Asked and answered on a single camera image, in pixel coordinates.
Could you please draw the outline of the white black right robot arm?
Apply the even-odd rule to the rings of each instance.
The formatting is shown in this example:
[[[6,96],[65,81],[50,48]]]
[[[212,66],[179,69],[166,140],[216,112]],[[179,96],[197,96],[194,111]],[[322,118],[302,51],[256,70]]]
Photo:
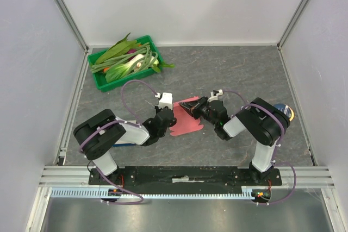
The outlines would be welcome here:
[[[255,185],[268,180],[273,169],[274,152],[294,118],[293,109],[282,103],[271,105],[257,97],[229,116],[223,101],[209,101],[201,97],[179,102],[181,108],[194,119],[204,118],[214,126],[222,140],[229,140],[247,130],[256,139],[256,149],[249,164],[247,177]]]

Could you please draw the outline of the pink paper box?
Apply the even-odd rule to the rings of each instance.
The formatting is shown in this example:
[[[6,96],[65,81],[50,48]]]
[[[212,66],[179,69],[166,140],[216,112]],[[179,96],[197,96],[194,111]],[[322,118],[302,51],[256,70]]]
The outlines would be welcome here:
[[[204,125],[200,119],[191,117],[180,105],[179,102],[173,104],[173,113],[177,122],[173,127],[170,127],[171,136],[181,136],[203,129]]]

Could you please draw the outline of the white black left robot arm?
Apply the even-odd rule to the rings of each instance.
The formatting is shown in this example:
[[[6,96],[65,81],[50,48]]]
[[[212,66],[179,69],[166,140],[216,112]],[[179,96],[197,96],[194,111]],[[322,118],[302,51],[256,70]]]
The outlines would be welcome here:
[[[79,144],[79,151],[101,171],[101,179],[106,184],[113,185],[119,180],[119,171],[109,150],[116,142],[149,146],[164,137],[176,122],[174,113],[169,108],[156,108],[155,116],[142,124],[122,120],[110,109],[104,109],[78,125],[73,135]]]

